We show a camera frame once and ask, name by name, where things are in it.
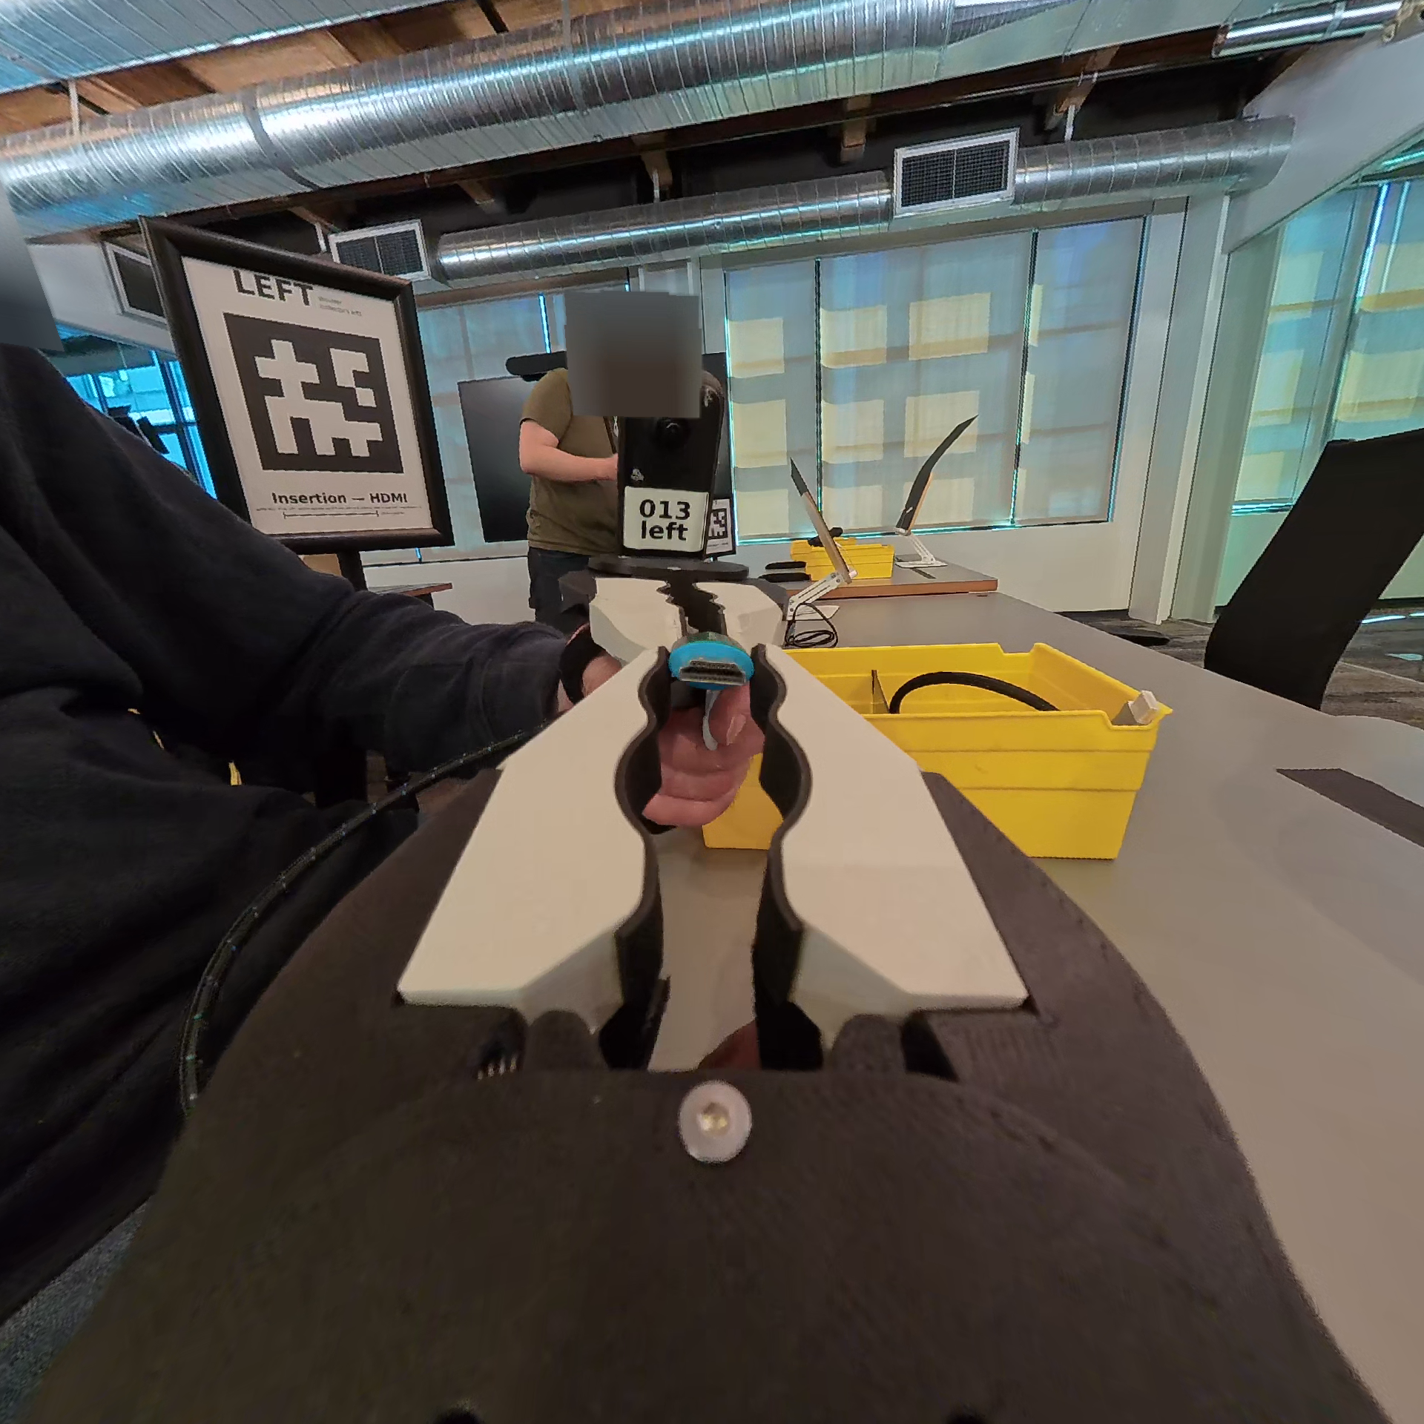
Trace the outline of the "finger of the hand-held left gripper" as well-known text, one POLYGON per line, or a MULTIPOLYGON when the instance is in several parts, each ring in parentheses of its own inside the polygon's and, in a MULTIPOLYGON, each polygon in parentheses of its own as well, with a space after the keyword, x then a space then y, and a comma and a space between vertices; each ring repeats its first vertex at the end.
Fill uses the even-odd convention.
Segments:
POLYGON ((700 592, 711 599, 709 631, 748 653, 785 647, 787 614, 778 591, 768 594, 760 582, 702 582, 700 592))
POLYGON ((590 633, 614 660, 673 650, 685 640, 687 616, 666 579, 595 579, 590 633))

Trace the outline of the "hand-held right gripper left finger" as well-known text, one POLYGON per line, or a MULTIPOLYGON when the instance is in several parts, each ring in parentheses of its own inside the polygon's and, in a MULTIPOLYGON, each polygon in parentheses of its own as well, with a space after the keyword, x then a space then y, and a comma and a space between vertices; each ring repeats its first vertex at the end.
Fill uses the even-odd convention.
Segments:
POLYGON ((643 809, 660 782, 668 653, 638 655, 509 757, 397 991, 426 1008, 566 1011, 641 1031, 663 970, 643 809))

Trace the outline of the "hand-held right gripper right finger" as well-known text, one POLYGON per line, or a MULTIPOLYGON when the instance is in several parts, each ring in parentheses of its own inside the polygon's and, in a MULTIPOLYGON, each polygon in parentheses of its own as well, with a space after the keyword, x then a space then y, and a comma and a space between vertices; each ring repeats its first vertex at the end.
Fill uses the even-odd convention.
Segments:
POLYGON ((1028 989, 926 775, 785 652, 753 653, 760 786, 780 811, 753 938, 761 1053, 826 1053, 853 1020, 1014 1011, 1028 989))

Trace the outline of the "yellow plastic bin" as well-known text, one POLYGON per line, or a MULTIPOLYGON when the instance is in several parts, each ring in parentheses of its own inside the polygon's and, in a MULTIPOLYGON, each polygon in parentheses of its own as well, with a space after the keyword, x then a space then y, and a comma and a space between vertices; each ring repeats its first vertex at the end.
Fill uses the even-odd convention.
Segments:
POLYGON ((868 647, 792 655, 1034 860, 1114 862, 1172 711, 1034 645, 868 647))

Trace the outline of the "person's left hand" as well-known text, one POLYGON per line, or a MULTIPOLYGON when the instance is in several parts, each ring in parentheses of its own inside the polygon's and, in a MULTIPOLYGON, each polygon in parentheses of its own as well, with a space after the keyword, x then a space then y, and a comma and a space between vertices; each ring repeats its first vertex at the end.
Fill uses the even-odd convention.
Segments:
POLYGON ((753 719, 751 691, 738 687, 704 704, 672 706, 658 731, 661 784, 641 814, 651 826, 704 828, 731 808, 763 733, 753 719))

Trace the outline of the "small yellow bins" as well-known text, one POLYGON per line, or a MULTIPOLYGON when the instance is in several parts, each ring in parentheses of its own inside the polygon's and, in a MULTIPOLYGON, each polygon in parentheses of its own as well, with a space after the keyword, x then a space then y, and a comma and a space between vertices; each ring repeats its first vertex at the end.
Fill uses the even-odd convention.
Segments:
MULTIPOLYGON (((853 582, 889 582, 894 579, 897 553, 890 545, 868 540, 836 540, 836 547, 853 582)), ((811 582, 829 579, 836 569, 828 552, 807 540, 794 541, 789 558, 805 567, 811 582)))

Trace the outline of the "large black screen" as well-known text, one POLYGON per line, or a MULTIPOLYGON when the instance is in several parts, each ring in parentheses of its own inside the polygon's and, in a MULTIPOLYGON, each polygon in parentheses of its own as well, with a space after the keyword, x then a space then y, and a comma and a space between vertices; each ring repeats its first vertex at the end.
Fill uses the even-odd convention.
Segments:
POLYGON ((488 545, 527 538, 529 477, 521 463, 521 430, 531 389, 519 377, 458 385, 478 519, 488 545))

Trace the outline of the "grey desk with wood edge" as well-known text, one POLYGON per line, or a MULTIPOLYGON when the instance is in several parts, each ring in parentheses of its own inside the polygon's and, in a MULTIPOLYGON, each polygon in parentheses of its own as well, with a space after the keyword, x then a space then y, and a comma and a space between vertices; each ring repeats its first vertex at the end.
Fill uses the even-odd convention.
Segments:
MULTIPOLYGON (((828 602, 838 601, 877 601, 877 599, 909 599, 929 596, 980 596, 995 594, 999 582, 989 575, 977 574, 970 569, 953 563, 911 567, 900 562, 889 563, 885 569, 873 567, 872 575, 883 574, 883 577, 863 577, 860 563, 851 570, 856 574, 855 582, 838 586, 822 599, 828 602)), ((773 562, 761 572, 753 572, 755 580, 770 580, 777 589, 787 594, 802 594, 814 582, 807 575, 807 567, 799 560, 773 562)))

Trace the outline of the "black framed marker sign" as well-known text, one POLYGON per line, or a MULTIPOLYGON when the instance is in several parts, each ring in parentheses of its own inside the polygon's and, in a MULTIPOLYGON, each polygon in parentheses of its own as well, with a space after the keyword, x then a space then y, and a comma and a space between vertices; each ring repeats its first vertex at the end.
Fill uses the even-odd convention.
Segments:
POLYGON ((409 280, 139 223, 217 499, 300 557, 455 545, 409 280))

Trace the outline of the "white air vent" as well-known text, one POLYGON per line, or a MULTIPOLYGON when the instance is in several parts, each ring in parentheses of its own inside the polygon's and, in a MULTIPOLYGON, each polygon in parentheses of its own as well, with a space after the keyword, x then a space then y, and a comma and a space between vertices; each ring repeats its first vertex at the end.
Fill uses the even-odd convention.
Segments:
POLYGON ((1019 148, 1017 131, 899 148, 894 167, 894 219, 919 219, 1012 202, 1019 148))
POLYGON ((433 265, 422 224, 405 221, 333 231, 326 241, 333 262, 400 280, 431 280, 433 265))

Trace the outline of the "black high-back office chair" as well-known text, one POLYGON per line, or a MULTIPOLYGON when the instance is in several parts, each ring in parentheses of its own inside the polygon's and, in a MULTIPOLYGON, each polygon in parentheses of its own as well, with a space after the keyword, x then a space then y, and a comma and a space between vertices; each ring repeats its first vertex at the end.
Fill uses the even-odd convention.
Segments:
POLYGON ((1236 594, 1204 670, 1323 709, 1350 641, 1423 538, 1423 431, 1334 440, 1236 594))

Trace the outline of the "round metal duct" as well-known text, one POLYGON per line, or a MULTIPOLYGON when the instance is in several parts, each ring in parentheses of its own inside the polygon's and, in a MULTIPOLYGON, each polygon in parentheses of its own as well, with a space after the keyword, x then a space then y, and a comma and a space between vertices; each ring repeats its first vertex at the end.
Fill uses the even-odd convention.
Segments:
POLYGON ((644 4, 255 84, 4 141, 22 214, 170 185, 285 177, 431 138, 509 133, 690 96, 751 114, 812 96, 924 84, 973 29, 968 4, 644 4))
POLYGON ((88 79, 368 19, 366 2, 4 2, 4 89, 88 79))
POLYGON ((1290 118, 1255 118, 1046 146, 1021 145, 1012 202, 919 219, 894 219, 894 162, 889 172, 853 172, 448 235, 436 243, 433 269, 446 284, 494 287, 634 270, 704 255, 1007 221, 1058 209, 1199 194, 1234 197, 1270 185, 1292 143, 1290 118))

